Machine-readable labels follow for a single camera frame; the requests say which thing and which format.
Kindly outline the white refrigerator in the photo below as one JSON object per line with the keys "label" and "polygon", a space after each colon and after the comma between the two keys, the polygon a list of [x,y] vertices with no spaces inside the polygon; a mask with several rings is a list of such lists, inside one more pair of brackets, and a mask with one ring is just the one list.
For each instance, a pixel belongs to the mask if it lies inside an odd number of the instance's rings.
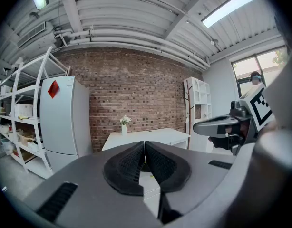
{"label": "white refrigerator", "polygon": [[[59,91],[48,94],[56,80]],[[92,153],[89,122],[90,92],[75,76],[45,79],[40,93],[39,117],[43,146],[54,173]]]}

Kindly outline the red diamond sticker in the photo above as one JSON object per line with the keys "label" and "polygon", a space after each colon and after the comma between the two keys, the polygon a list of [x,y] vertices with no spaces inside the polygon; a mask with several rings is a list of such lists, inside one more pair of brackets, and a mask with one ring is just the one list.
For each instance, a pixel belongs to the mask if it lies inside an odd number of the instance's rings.
{"label": "red diamond sticker", "polygon": [[58,91],[59,91],[59,85],[57,81],[54,80],[48,89],[48,94],[50,95],[51,98],[54,98]]}

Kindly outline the white desk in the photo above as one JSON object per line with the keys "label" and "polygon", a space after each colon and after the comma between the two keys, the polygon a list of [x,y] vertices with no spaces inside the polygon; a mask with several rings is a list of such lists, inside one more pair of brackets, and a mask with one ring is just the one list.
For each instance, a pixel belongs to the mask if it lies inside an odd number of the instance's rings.
{"label": "white desk", "polygon": [[180,131],[164,128],[150,131],[129,132],[126,135],[112,133],[106,140],[102,151],[118,147],[124,144],[140,141],[154,141],[182,149],[187,149],[190,135]]}

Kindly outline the white ceiling pipe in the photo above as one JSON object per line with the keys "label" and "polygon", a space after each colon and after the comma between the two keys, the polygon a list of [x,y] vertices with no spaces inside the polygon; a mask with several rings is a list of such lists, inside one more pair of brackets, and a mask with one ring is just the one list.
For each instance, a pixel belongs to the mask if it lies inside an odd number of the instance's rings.
{"label": "white ceiling pipe", "polygon": [[155,52],[167,53],[169,55],[175,56],[182,60],[188,61],[199,67],[202,70],[207,70],[210,65],[204,62],[201,58],[195,56],[189,51],[183,51],[182,49],[172,48],[170,45],[163,45],[163,42],[149,42],[141,39],[135,38],[124,38],[124,37],[90,37],[83,39],[74,39],[69,42],[71,45],[81,45],[81,44],[108,44],[113,46],[132,46],[137,48],[143,48],[148,50],[154,50]]}
{"label": "white ceiling pipe", "polygon": [[145,34],[145,33],[141,33],[141,32],[127,31],[127,30],[117,30],[117,29],[91,30],[90,29],[90,30],[86,30],[86,31],[82,31],[82,32],[76,32],[76,33],[72,33],[72,32],[64,30],[62,33],[56,34],[56,36],[68,37],[68,38],[71,38],[71,40],[90,38],[90,37],[135,38],[135,39],[141,39],[141,40],[144,40],[144,41],[149,41],[149,42],[154,42],[154,43],[163,42],[163,45],[165,45],[165,46],[170,45],[170,46],[172,46],[172,48],[182,49],[184,52],[187,50],[187,49],[184,49],[181,46],[179,46],[179,45],[177,45],[175,43],[169,42],[169,41],[167,41],[165,39],[158,38],[158,37],[155,37],[155,36],[152,36],[152,35],[149,35],[149,34]]}

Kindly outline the white metal shelving rack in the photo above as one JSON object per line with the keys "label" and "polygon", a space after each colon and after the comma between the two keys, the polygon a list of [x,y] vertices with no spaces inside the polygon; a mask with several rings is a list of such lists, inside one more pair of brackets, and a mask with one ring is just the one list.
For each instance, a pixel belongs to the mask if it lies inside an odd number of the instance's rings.
{"label": "white metal shelving rack", "polygon": [[[0,81],[0,136],[7,139],[13,150],[9,153],[26,172],[44,179],[53,174],[40,130],[40,93],[45,79],[67,76],[69,66],[63,65],[53,54],[46,53],[28,63],[21,62],[18,69]],[[33,105],[32,117],[15,117],[15,104]],[[18,134],[32,132],[35,140],[28,146],[21,144]]]}

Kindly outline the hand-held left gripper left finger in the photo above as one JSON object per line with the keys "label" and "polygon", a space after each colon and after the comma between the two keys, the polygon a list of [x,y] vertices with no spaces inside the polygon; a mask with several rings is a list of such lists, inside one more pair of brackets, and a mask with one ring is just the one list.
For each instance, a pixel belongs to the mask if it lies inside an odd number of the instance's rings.
{"label": "hand-held left gripper left finger", "polygon": [[161,228],[144,203],[144,143],[78,158],[43,181],[24,203],[55,228]]}

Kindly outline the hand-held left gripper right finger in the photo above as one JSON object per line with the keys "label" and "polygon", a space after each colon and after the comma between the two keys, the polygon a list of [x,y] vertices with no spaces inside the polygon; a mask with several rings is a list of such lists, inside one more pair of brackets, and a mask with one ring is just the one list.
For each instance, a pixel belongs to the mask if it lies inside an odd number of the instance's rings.
{"label": "hand-held left gripper right finger", "polygon": [[145,203],[162,223],[184,216],[221,183],[235,157],[145,142],[145,164],[156,191],[146,191]]}

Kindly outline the dark framed window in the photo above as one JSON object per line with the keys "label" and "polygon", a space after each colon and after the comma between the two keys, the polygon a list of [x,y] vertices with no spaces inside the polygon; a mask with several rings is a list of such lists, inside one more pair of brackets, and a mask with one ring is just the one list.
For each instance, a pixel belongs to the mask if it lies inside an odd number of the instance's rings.
{"label": "dark framed window", "polygon": [[260,73],[262,83],[268,86],[284,68],[287,58],[286,47],[277,47],[233,62],[239,96],[247,93],[253,86],[250,81],[253,71]]}

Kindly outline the cardboard box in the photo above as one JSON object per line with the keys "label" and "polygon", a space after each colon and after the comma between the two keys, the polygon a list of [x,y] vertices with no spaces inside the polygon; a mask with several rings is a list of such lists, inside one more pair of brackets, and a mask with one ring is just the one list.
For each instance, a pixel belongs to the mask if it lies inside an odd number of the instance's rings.
{"label": "cardboard box", "polygon": [[21,144],[24,146],[28,146],[29,142],[35,140],[34,134],[32,132],[24,132],[22,134],[18,134]]}

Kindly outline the white cubby cabinet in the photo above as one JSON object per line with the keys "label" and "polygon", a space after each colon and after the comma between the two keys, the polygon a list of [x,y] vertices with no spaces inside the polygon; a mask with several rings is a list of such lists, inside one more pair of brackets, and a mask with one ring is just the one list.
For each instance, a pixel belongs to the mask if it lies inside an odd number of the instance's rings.
{"label": "white cubby cabinet", "polygon": [[[189,77],[183,81],[184,92],[186,91],[186,80],[188,80],[191,101],[191,127],[198,121],[204,121],[212,117],[212,103],[210,86],[197,78]],[[186,131],[188,131],[188,101],[185,100]]]}

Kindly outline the brown wooden coat rack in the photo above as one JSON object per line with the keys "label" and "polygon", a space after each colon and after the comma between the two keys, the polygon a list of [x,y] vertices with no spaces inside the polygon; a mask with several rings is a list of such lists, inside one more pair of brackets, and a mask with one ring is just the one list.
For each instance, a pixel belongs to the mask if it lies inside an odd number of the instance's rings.
{"label": "brown wooden coat rack", "polygon": [[190,89],[192,87],[189,87],[189,84],[188,84],[188,80],[186,80],[186,97],[185,97],[185,100],[188,101],[188,111],[187,111],[187,114],[188,114],[188,134],[191,136],[191,110],[193,107],[191,107],[191,101],[190,101]]}

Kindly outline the ceiling air conditioner unit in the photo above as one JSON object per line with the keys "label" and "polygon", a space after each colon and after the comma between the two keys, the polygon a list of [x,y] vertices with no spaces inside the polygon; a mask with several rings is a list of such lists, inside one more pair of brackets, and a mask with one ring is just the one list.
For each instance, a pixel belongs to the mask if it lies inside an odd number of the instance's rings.
{"label": "ceiling air conditioner unit", "polygon": [[53,30],[54,26],[52,25],[52,23],[44,21],[32,28],[26,34],[24,34],[17,42],[17,47],[21,48],[25,45],[28,45],[36,39],[51,33]]}

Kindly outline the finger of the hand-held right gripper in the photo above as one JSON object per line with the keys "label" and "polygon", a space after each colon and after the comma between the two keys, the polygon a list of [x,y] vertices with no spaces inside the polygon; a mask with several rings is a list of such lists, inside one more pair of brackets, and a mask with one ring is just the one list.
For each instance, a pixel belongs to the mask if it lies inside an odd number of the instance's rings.
{"label": "finger of the hand-held right gripper", "polygon": [[232,116],[218,116],[195,123],[193,131],[208,137],[227,137],[226,128],[236,124],[239,124],[239,121]]}

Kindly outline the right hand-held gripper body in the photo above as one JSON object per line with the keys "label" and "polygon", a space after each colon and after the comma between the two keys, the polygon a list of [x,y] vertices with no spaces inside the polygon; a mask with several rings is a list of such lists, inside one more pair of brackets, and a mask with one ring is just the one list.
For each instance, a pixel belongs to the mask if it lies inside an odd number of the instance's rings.
{"label": "right hand-held gripper body", "polygon": [[261,129],[273,120],[272,110],[263,96],[265,89],[263,83],[254,85],[238,101],[231,102],[227,115],[230,120],[217,127],[221,136],[209,137],[215,148],[237,155],[243,145],[256,142]]}

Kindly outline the white storage basket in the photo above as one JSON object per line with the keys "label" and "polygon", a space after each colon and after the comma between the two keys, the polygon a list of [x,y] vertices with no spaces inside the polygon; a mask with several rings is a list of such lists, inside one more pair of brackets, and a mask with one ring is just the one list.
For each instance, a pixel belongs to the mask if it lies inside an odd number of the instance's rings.
{"label": "white storage basket", "polygon": [[33,105],[32,104],[15,104],[15,117],[32,117]]}

